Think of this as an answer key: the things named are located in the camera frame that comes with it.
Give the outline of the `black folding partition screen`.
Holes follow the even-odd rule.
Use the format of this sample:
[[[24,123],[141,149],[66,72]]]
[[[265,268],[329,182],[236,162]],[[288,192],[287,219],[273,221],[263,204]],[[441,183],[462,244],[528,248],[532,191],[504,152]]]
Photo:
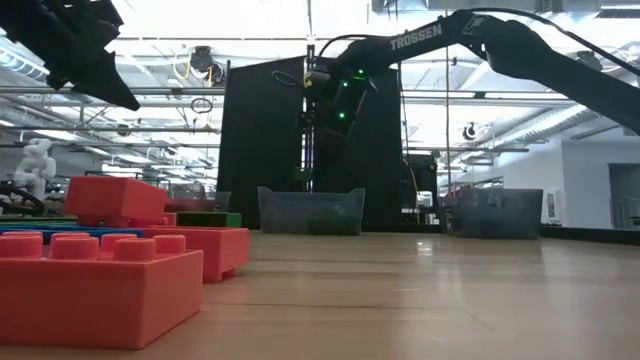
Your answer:
[[[299,88],[276,82],[282,71],[300,80],[303,57],[230,70],[225,90],[217,188],[231,193],[232,211],[246,227],[260,225],[257,188],[299,192],[293,178],[302,159]],[[374,77],[345,149],[336,162],[334,183],[322,193],[366,191],[363,227],[393,226],[401,219],[401,125],[398,73]]]

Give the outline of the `white standing appliance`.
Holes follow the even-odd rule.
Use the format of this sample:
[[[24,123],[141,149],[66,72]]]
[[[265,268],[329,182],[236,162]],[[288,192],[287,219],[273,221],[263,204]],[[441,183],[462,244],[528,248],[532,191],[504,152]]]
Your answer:
[[[565,224],[564,192],[561,188],[544,190],[541,223],[563,226]]]

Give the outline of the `long orange toy brick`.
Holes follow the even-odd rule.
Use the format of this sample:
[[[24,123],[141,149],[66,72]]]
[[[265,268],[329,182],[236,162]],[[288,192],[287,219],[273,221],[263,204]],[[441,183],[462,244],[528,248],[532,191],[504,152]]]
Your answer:
[[[184,239],[0,236],[0,345],[142,349],[199,312]]]
[[[143,229],[146,237],[183,235],[186,248],[204,252],[203,282],[215,283],[249,262],[250,232],[246,228],[153,226]]]

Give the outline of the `black equipment cabinet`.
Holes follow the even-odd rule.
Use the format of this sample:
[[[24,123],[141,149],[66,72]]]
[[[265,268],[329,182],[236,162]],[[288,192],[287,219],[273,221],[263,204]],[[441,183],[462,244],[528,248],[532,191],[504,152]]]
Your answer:
[[[431,225],[438,213],[438,165],[432,155],[402,159],[401,211],[405,223]]]

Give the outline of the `curved green toy brick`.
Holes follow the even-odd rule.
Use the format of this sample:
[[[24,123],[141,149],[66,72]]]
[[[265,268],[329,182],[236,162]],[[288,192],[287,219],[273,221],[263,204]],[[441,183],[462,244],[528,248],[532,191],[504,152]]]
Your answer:
[[[361,218],[334,209],[318,209],[306,219],[306,231],[312,235],[355,236],[361,232]]]

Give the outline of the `long blue toy brick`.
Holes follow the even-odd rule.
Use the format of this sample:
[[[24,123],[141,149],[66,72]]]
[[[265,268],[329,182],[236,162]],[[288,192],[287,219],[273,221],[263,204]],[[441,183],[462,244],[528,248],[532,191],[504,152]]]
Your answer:
[[[55,234],[71,236],[89,236],[101,238],[107,234],[134,234],[142,237],[144,232],[138,228],[106,228],[106,227],[79,227],[79,226],[0,226],[0,235],[7,232],[38,232],[42,234],[43,242],[48,245]]]

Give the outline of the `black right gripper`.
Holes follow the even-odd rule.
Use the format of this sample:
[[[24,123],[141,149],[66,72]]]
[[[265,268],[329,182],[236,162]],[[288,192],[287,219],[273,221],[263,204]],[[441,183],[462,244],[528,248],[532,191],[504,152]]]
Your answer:
[[[305,89],[304,75],[311,71],[313,86]],[[331,165],[346,147],[364,99],[377,87],[363,67],[314,67],[300,83],[304,98],[312,105],[311,124],[302,129],[302,162],[313,168],[315,192],[323,190]]]

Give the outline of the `black curved tube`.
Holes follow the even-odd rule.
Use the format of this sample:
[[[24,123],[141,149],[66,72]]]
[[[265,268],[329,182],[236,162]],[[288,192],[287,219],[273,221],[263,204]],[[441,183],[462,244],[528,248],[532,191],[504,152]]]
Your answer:
[[[44,203],[35,195],[16,186],[0,185],[0,209],[19,215],[38,216],[45,211]]]

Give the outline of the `clear grey plastic bin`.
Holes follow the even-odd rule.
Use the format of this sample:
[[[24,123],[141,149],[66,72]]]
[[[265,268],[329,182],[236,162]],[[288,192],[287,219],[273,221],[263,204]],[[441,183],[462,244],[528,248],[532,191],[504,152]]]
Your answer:
[[[537,239],[542,189],[463,188],[443,207],[444,230],[465,238]]]
[[[176,184],[168,190],[166,212],[226,212],[230,192],[206,192],[203,184]]]
[[[366,191],[355,188],[348,193],[278,192],[257,188],[260,229],[264,233],[309,234],[306,219],[318,209],[334,209],[363,219]]]

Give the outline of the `white robot figure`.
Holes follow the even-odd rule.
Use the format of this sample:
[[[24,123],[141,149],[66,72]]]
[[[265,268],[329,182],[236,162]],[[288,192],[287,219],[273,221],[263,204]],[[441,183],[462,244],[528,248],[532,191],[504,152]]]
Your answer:
[[[38,200],[45,198],[46,182],[56,175],[56,160],[48,155],[52,141],[33,138],[22,149],[23,156],[13,175],[14,185],[25,188]]]

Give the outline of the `black ceiling-hung device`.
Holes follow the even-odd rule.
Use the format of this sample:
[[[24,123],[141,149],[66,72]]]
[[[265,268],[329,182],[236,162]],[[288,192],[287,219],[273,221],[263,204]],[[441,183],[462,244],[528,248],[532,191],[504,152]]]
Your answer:
[[[225,68],[213,59],[209,46],[196,46],[190,54],[189,66],[191,73],[210,87],[223,85],[226,81]]]
[[[595,71],[601,72],[603,65],[593,51],[581,50],[575,54],[575,60]]]

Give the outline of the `small orange toy brick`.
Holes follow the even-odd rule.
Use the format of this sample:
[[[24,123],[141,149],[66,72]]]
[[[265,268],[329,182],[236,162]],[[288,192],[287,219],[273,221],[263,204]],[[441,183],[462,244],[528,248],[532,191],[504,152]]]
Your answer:
[[[163,223],[167,199],[165,189],[133,178],[75,176],[64,214],[81,226],[145,227]]]

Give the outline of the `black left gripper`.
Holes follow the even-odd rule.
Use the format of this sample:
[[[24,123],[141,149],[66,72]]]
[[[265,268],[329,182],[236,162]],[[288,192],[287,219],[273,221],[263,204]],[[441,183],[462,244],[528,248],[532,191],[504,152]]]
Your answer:
[[[112,0],[14,0],[14,41],[49,71],[46,83],[132,111],[138,100],[116,69],[106,46],[124,24]]]

